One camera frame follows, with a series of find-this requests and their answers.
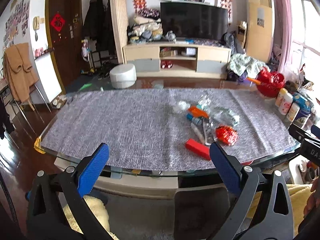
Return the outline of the red rectangular block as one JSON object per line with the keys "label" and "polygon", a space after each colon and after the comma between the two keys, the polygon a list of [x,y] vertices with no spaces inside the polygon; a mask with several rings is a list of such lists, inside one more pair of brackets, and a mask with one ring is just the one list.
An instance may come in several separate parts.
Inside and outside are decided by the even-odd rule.
{"label": "red rectangular block", "polygon": [[188,141],[186,141],[185,148],[203,159],[211,160],[209,155],[209,148],[195,141],[194,139],[189,139]]}

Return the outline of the red orange foil wrapper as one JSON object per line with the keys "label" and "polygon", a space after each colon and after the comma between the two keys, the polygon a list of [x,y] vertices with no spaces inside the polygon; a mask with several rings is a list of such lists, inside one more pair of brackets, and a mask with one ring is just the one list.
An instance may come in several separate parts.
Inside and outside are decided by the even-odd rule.
{"label": "red orange foil wrapper", "polygon": [[215,129],[215,134],[218,141],[228,146],[233,146],[238,139],[237,131],[231,126],[219,126]]}

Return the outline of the silver blister pack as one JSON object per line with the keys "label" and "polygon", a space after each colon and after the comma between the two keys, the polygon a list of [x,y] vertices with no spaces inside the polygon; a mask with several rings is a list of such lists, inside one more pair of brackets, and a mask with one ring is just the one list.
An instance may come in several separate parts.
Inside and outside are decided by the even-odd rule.
{"label": "silver blister pack", "polygon": [[209,119],[202,119],[203,135],[204,135],[204,144],[210,146],[216,141],[215,128],[213,123]]}

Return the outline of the teal white snack wrapper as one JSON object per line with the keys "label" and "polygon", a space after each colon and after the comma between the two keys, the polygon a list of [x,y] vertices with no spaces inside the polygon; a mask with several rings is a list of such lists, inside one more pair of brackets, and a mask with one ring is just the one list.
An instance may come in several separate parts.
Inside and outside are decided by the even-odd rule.
{"label": "teal white snack wrapper", "polygon": [[228,108],[222,108],[220,118],[228,126],[235,127],[240,123],[240,116]]}

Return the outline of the clear zip plastic bag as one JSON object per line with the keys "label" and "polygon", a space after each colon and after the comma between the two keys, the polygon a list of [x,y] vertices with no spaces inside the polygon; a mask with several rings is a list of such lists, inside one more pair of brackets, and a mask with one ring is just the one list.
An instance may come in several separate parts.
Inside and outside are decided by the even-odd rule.
{"label": "clear zip plastic bag", "polygon": [[220,124],[226,125],[221,121],[221,118],[220,118],[222,108],[224,107],[210,107],[207,109],[207,113],[210,119],[213,119]]}

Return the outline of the small blue labelled bottle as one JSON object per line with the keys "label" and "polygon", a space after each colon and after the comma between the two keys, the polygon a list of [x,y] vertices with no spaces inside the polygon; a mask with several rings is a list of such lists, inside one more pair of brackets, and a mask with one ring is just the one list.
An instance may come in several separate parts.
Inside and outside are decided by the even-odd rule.
{"label": "small blue labelled bottle", "polygon": [[196,126],[200,126],[202,124],[202,119],[201,118],[196,118],[194,117],[192,114],[188,113],[186,115],[186,118],[191,121],[193,124],[195,124]]}

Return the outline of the orange paper plane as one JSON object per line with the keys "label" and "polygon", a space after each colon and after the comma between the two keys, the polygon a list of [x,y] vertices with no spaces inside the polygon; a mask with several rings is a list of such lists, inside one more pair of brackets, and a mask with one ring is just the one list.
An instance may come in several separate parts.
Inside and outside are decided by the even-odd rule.
{"label": "orange paper plane", "polygon": [[190,106],[188,112],[195,118],[209,118],[209,115],[202,109],[199,109],[196,106]]}

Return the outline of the white paper ball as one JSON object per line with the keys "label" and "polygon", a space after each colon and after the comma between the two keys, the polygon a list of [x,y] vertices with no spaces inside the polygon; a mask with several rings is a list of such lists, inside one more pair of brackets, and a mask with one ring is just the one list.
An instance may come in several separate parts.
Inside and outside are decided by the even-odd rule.
{"label": "white paper ball", "polygon": [[201,104],[201,105],[206,104],[209,107],[211,104],[211,99],[208,97],[207,94],[203,94],[203,95],[201,95],[197,104]]}

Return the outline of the clear plastic wrap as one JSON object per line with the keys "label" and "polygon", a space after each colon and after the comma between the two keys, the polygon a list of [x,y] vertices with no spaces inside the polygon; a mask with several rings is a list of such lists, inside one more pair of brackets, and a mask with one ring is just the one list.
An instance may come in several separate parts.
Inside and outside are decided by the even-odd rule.
{"label": "clear plastic wrap", "polygon": [[181,100],[174,104],[174,106],[172,107],[172,111],[174,113],[183,113],[187,111],[190,107],[191,107],[190,103]]}

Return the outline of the white yellow lotion bottle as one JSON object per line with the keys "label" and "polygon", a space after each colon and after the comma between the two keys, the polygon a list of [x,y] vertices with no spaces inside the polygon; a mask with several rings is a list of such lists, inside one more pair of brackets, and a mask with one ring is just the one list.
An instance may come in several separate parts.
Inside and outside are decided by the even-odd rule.
{"label": "white yellow lotion bottle", "polygon": [[281,102],[286,94],[287,94],[287,89],[281,88],[277,97],[276,97],[276,101],[275,101],[276,107],[279,107],[281,105]]}

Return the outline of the orange stick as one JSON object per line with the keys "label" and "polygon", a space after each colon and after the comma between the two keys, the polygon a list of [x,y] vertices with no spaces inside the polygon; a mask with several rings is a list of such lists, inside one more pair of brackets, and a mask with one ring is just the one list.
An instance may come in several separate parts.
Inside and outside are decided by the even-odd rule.
{"label": "orange stick", "polygon": [[256,85],[261,85],[261,82],[257,79],[253,79],[253,78],[248,77],[247,80],[252,83],[255,83]]}

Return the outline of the white round stool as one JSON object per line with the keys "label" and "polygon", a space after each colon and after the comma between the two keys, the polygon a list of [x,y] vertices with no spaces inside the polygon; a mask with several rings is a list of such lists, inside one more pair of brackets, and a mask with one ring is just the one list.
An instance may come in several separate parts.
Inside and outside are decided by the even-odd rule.
{"label": "white round stool", "polygon": [[134,64],[120,64],[110,70],[110,80],[115,89],[126,89],[133,86],[137,80]]}

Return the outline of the pink curtain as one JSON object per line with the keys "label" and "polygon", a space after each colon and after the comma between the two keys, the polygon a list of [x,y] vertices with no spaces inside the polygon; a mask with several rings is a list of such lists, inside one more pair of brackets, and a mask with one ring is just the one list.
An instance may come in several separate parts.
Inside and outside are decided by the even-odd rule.
{"label": "pink curtain", "polygon": [[281,58],[278,71],[285,75],[289,70],[291,35],[292,35],[292,14],[290,0],[276,0],[279,24],[281,26],[282,44]]}

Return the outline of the dark brown door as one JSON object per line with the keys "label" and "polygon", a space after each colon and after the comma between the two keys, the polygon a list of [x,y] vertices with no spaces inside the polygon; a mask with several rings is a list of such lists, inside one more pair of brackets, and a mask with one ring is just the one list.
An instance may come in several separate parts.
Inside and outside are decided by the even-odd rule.
{"label": "dark brown door", "polygon": [[82,59],[82,0],[46,0],[47,39],[63,92],[87,67]]}

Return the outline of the black flat television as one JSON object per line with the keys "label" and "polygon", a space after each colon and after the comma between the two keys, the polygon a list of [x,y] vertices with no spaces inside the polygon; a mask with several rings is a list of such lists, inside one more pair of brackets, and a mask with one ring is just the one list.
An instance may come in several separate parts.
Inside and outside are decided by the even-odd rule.
{"label": "black flat television", "polygon": [[160,19],[163,33],[179,38],[218,41],[228,29],[228,11],[201,2],[162,2]]}

